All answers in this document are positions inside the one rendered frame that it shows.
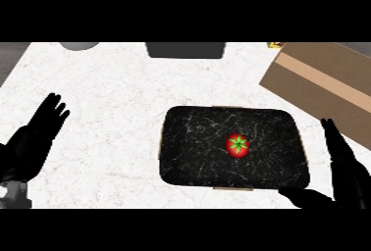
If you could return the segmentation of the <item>dark grey rectangular appliance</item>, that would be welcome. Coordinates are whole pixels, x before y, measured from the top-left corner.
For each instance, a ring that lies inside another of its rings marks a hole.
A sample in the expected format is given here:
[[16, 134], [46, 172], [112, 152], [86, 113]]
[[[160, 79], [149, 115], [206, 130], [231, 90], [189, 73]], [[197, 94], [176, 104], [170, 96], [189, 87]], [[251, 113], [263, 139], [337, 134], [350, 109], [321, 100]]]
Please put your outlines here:
[[146, 42], [151, 58], [220, 59], [225, 42]]

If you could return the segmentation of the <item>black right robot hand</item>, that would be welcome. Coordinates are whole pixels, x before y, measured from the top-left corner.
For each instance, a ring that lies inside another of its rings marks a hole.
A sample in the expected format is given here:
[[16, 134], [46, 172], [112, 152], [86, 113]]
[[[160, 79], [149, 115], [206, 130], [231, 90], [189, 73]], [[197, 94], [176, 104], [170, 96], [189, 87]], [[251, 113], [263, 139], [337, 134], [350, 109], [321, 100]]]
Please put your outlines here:
[[278, 193], [300, 209], [370, 209], [371, 174], [356, 160], [333, 119], [321, 119], [331, 155], [334, 199], [314, 189], [280, 188]]

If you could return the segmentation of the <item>grey round object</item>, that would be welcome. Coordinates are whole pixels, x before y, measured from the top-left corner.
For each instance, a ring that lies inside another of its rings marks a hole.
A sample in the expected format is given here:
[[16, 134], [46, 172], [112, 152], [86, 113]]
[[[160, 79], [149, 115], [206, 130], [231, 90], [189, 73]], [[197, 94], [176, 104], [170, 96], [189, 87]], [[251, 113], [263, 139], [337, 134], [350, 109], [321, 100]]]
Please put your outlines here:
[[83, 51], [92, 49], [98, 42], [62, 42], [61, 46], [71, 51]]

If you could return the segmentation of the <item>red tomato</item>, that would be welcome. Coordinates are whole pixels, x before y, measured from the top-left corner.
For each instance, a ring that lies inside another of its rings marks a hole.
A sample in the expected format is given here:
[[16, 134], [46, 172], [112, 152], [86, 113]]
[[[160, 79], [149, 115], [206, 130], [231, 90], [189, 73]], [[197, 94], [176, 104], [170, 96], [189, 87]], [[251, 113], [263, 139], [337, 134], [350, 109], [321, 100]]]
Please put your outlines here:
[[246, 158], [250, 153], [250, 141], [240, 133], [232, 133], [226, 139], [228, 154], [235, 158]]

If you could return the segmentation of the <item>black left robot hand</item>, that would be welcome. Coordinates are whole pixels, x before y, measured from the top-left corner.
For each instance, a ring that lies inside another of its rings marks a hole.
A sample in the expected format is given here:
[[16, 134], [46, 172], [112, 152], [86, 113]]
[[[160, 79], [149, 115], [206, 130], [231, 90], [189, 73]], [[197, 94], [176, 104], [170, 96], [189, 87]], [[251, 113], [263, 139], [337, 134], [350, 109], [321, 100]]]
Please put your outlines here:
[[8, 143], [0, 143], [0, 182], [30, 181], [39, 175], [68, 116], [61, 95], [50, 93], [28, 124], [19, 127]]

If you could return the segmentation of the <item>black marble tray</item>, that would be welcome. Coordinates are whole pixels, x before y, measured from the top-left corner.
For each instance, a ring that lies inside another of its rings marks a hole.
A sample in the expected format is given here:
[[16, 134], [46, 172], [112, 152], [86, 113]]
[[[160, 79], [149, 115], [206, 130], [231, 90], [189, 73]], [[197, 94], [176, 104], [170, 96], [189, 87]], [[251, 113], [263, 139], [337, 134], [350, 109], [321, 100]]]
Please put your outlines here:
[[274, 109], [172, 108], [163, 125], [160, 176], [172, 185], [305, 188], [309, 164], [291, 115]]

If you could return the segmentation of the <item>brown cardboard box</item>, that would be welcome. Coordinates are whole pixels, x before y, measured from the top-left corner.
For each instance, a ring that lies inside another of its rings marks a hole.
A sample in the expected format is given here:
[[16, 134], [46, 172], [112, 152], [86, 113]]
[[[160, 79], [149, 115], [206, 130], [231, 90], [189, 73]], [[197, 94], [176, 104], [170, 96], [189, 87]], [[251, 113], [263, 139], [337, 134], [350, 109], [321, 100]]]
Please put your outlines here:
[[371, 57], [336, 42], [287, 42], [260, 86], [371, 151]]

